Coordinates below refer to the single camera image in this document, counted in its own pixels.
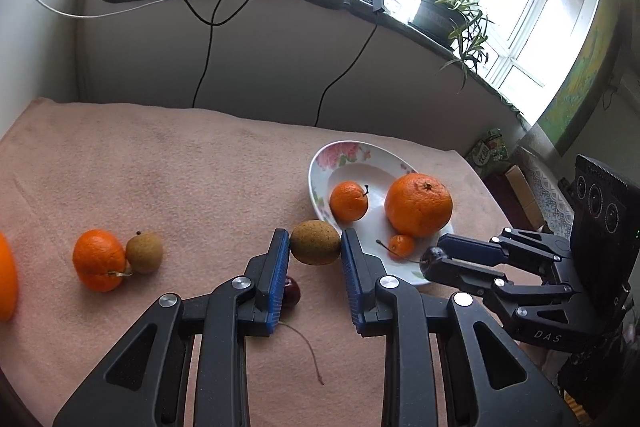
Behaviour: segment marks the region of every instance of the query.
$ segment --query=camera lens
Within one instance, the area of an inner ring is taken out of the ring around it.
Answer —
[[[587,182],[584,181],[584,178],[580,176],[578,181],[575,184],[575,190],[578,193],[578,197],[580,199],[584,198],[584,195],[587,193]]]
[[[615,204],[610,203],[607,207],[607,214],[604,217],[604,224],[607,227],[607,232],[614,233],[618,227],[618,208]]]
[[[602,210],[602,192],[595,185],[591,185],[589,190],[589,210],[593,217],[598,217]]]

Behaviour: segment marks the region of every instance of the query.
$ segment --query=pink flower print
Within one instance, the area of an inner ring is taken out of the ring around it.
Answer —
[[[318,166],[324,171],[327,169],[335,169],[342,156],[342,148],[340,143],[327,147],[318,155]]]
[[[318,155],[318,166],[324,171],[343,166],[347,162],[355,163],[360,146],[354,142],[341,142],[327,147]]]
[[[353,163],[357,159],[358,149],[357,143],[347,142],[342,144],[342,154],[347,156],[347,161]]]

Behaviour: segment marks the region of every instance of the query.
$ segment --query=pink tablecloth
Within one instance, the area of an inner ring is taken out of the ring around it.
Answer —
[[[0,324],[0,367],[44,427],[158,296],[209,293],[266,251],[273,229],[314,218],[308,163],[337,139],[379,145],[441,179],[454,200],[456,233],[487,239],[508,224],[455,152],[206,110],[33,102],[0,142],[0,230],[20,278],[15,317]],[[91,293],[76,278],[71,252],[92,228],[123,242],[136,230],[156,230],[165,262],[109,294]],[[356,334],[339,263],[310,267],[292,258],[289,272],[302,301],[288,321],[314,346],[325,385],[293,331],[249,340],[252,422],[378,425],[384,341]]]

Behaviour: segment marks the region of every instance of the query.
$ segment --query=oval plate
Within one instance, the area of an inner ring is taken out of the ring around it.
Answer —
[[[322,147],[309,165],[308,185],[311,204],[316,216],[334,227],[338,233],[353,228],[358,234],[362,251],[382,259],[389,275],[395,275],[414,286],[427,284],[418,264],[393,257],[376,243],[380,239],[388,244],[396,234],[385,216],[385,198],[391,184],[404,174],[417,172],[407,162],[375,145],[358,141],[334,142]],[[329,208],[329,197],[335,185],[354,181],[360,186],[369,185],[369,209],[364,217],[354,223],[339,223]],[[427,247],[435,245],[445,233],[453,233],[450,221],[430,237],[416,240],[416,248],[409,259],[419,261]]]

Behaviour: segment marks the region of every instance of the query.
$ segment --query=orange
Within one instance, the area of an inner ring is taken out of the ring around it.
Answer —
[[[18,300],[18,275],[15,271],[11,247],[0,233],[0,322],[7,322],[14,315]]]
[[[406,174],[394,181],[386,193],[386,218],[404,235],[431,235],[449,222],[452,212],[453,201],[447,187],[426,174]]]
[[[335,185],[329,198],[329,208],[338,221],[357,221],[367,213],[369,208],[369,187],[367,192],[356,182],[342,182]]]
[[[106,230],[84,232],[74,248],[74,267],[78,279],[90,290],[108,292],[122,283],[127,267],[124,248],[116,237]]]
[[[409,257],[414,249],[415,241],[410,235],[395,235],[389,239],[389,250],[398,257]]]

